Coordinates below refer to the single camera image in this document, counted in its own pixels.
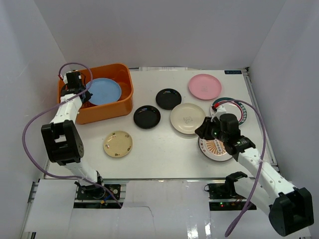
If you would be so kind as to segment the pink plate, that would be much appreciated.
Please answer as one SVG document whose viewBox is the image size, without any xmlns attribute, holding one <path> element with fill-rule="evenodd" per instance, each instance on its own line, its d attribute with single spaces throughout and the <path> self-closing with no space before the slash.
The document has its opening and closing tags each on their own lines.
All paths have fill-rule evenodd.
<svg viewBox="0 0 319 239">
<path fill-rule="evenodd" d="M 220 81 L 209 74 L 198 74 L 193 76 L 188 82 L 190 93 L 200 100 L 213 100 L 222 91 Z"/>
</svg>

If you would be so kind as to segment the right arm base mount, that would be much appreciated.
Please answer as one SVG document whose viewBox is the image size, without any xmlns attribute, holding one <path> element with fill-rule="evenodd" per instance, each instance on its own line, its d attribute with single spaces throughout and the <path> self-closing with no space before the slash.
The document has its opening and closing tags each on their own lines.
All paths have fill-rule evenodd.
<svg viewBox="0 0 319 239">
<path fill-rule="evenodd" d="M 246 203 L 242 196 L 231 196 L 222 183 L 206 184 L 203 189 L 209 195 L 210 211 L 240 211 Z"/>
</svg>

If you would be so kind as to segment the blue plate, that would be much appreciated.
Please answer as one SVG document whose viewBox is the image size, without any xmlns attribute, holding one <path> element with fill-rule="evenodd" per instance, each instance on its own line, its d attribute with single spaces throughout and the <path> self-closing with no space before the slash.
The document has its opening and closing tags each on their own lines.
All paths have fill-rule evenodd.
<svg viewBox="0 0 319 239">
<path fill-rule="evenodd" d="M 86 84 L 89 86 L 88 92 L 92 94 L 89 102 L 96 106 L 117 102 L 122 95 L 120 85 L 109 78 L 96 78 L 93 83 Z"/>
</svg>

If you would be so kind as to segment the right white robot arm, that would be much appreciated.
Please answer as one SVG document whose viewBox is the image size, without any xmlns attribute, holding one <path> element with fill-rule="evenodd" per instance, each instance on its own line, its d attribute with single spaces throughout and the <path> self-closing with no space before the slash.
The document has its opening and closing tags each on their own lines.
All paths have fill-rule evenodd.
<svg viewBox="0 0 319 239">
<path fill-rule="evenodd" d="M 235 115 L 205 117 L 195 133 L 201 139 L 221 141 L 226 152 L 255 177 L 257 186 L 250 196 L 254 181 L 243 172 L 228 175 L 225 181 L 228 197 L 235 199 L 241 195 L 250 200 L 268 216 L 273 229 L 283 237 L 314 224 L 311 193 L 294 186 L 261 159 L 255 144 L 241 135 Z"/>
</svg>

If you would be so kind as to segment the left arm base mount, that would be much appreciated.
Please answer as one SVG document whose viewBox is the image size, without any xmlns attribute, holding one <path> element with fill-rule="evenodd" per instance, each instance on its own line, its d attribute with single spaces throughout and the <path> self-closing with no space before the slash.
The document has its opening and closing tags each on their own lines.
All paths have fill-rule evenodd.
<svg viewBox="0 0 319 239">
<path fill-rule="evenodd" d="M 123 202 L 118 204 L 114 200 L 116 198 L 116 200 L 120 201 L 120 184 L 106 184 L 105 187 L 109 192 L 93 185 L 89 186 L 89 190 L 85 190 L 85 187 L 81 187 L 78 182 L 75 182 L 75 184 L 77 185 L 73 205 L 75 209 L 120 209 L 123 205 Z"/>
</svg>

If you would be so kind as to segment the cream plate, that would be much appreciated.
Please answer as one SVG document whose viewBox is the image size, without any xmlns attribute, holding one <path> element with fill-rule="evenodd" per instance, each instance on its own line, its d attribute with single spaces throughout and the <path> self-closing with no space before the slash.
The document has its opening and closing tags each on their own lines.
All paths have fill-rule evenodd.
<svg viewBox="0 0 319 239">
<path fill-rule="evenodd" d="M 206 114 L 201 107 L 185 103 L 173 108 L 170 114 L 170 122 L 180 133 L 195 134 L 195 130 L 202 125 L 205 117 Z"/>
</svg>

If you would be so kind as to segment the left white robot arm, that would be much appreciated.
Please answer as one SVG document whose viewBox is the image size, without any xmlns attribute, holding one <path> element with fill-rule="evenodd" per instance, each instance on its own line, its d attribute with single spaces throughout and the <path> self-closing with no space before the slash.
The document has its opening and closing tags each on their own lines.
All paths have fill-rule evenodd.
<svg viewBox="0 0 319 239">
<path fill-rule="evenodd" d="M 61 89 L 60 101 L 64 104 L 58 107 L 53 120 L 41 127 L 48 158 L 50 162 L 67 168 L 74 176 L 79 176 L 79 186 L 88 191 L 93 198 L 99 199 L 105 194 L 103 179 L 98 171 L 82 159 L 84 145 L 75 126 L 82 104 L 87 102 L 92 94 L 85 92 L 76 96 L 86 89 L 78 71 L 66 73 L 63 82 L 65 85 Z"/>
</svg>

